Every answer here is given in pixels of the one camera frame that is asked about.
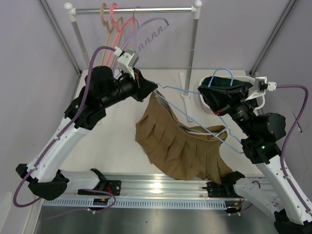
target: metal base plate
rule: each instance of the metal base plate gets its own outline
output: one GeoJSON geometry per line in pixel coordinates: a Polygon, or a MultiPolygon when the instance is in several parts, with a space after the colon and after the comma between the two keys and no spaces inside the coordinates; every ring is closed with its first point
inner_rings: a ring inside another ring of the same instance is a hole
{"type": "MultiPolygon", "coordinates": [[[[108,180],[120,180],[122,189],[114,207],[149,209],[226,209],[225,201],[239,201],[239,198],[209,197],[207,180],[175,180],[166,175],[147,174],[107,174],[108,180]]],[[[249,177],[258,180],[261,188],[274,195],[272,187],[264,177],[249,177]]],[[[45,201],[44,206],[103,207],[93,205],[94,198],[100,196],[59,197],[54,201],[45,201]]]]}

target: orange hanger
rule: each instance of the orange hanger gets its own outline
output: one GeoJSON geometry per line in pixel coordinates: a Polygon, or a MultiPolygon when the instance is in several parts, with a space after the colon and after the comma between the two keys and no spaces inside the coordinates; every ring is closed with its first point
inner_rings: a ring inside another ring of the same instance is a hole
{"type": "MultiPolygon", "coordinates": [[[[115,26],[113,25],[112,28],[110,28],[110,25],[109,25],[109,22],[108,20],[105,20],[104,19],[104,9],[107,7],[107,5],[105,3],[102,3],[101,5],[101,8],[100,8],[100,16],[101,16],[101,22],[103,24],[104,27],[106,27],[106,30],[107,30],[107,38],[106,38],[106,43],[105,45],[108,46],[108,43],[109,43],[109,40],[111,38],[111,34],[113,32],[113,30],[115,29],[115,26]]],[[[120,17],[117,22],[121,22],[121,25],[123,24],[123,17],[120,17]]],[[[103,66],[104,65],[104,59],[105,59],[105,55],[106,55],[106,51],[107,50],[104,50],[103,51],[103,54],[102,54],[102,60],[101,60],[101,65],[103,66]]],[[[113,65],[114,63],[114,60],[115,60],[116,56],[114,56],[113,58],[113,61],[112,61],[112,64],[111,66],[113,65]]]]}

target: brown skirt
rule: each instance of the brown skirt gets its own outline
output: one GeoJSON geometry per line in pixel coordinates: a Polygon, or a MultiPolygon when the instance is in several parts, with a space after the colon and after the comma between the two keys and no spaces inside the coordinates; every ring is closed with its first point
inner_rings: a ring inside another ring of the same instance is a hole
{"type": "MultiPolygon", "coordinates": [[[[166,175],[181,180],[194,177],[221,184],[221,178],[233,172],[220,157],[221,141],[212,135],[192,134],[185,128],[206,133],[199,127],[180,123],[169,104],[151,94],[142,119],[136,124],[136,141],[143,147],[150,162],[166,175]]],[[[224,126],[212,126],[220,132],[224,126]]],[[[223,140],[227,133],[219,135],[223,140]]]]}

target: black clamp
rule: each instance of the black clamp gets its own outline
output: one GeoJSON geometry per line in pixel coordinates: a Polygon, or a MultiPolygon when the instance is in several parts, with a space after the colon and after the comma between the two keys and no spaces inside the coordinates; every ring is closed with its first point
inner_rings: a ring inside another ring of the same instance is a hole
{"type": "MultiPolygon", "coordinates": [[[[21,178],[24,178],[27,175],[27,164],[19,164],[15,170],[21,178]]],[[[29,176],[26,181],[29,182],[28,188],[34,195],[51,201],[65,192],[69,179],[65,178],[61,171],[58,170],[51,182],[41,183],[38,182],[37,178],[31,178],[31,176],[29,176]]]]}
{"type": "MultiPolygon", "coordinates": [[[[95,168],[92,168],[93,171],[99,178],[99,183],[93,190],[112,193],[115,196],[120,195],[121,190],[121,181],[120,180],[107,180],[106,177],[95,168]]],[[[78,195],[100,195],[103,196],[103,193],[90,192],[84,189],[78,190],[78,195]]]]}
{"type": "Polygon", "coordinates": [[[241,179],[245,178],[245,176],[238,172],[232,172],[221,179],[222,184],[217,184],[212,181],[207,182],[207,186],[203,187],[208,192],[208,197],[212,198],[240,198],[234,191],[234,185],[236,182],[241,179]]]}
{"type": "Polygon", "coordinates": [[[307,220],[303,225],[292,223],[289,221],[285,209],[280,212],[274,212],[274,226],[280,234],[312,234],[312,222],[307,220]]]}

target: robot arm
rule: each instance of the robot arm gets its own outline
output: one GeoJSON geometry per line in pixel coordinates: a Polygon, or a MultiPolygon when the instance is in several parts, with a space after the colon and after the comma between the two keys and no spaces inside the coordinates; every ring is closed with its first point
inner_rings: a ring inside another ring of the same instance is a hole
{"type": "Polygon", "coordinates": [[[279,233],[286,233],[285,231],[289,231],[291,228],[294,228],[292,230],[295,230],[296,233],[311,233],[312,214],[306,206],[312,207],[312,204],[286,165],[287,177],[291,178],[295,190],[282,171],[281,151],[276,141],[286,135],[285,118],[276,113],[256,116],[253,107],[246,103],[246,100],[264,95],[266,90],[274,91],[275,88],[276,83],[267,82],[266,78],[256,78],[255,85],[251,90],[248,90],[245,85],[210,88],[201,85],[198,90],[216,115],[229,114],[248,136],[247,139],[241,141],[245,156],[252,164],[256,164],[267,178],[280,201],[270,197],[238,172],[228,175],[225,178],[226,183],[230,181],[232,190],[237,195],[247,198],[266,215],[274,219],[279,233]]]}
{"type": "Polygon", "coordinates": [[[82,103],[85,86],[79,97],[74,99],[65,111],[58,130],[47,143],[46,147],[30,163],[20,164],[16,168],[18,174],[24,178],[30,170],[28,177],[29,189],[33,194],[46,200],[53,200],[61,194],[77,192],[79,189],[96,189],[101,186],[104,176],[96,169],[88,172],[65,172],[59,167],[75,147],[86,136],[99,120],[106,116],[105,109],[125,100],[128,97],[142,102],[157,85],[146,80],[141,72],[134,68],[138,56],[131,51],[121,51],[116,47],[115,54],[119,56],[118,63],[122,75],[115,79],[112,70],[106,66],[92,69],[90,87],[82,112],[76,120],[59,137],[60,131],[74,119],[82,103]],[[38,165],[36,162],[43,151],[44,157],[38,165]]]}

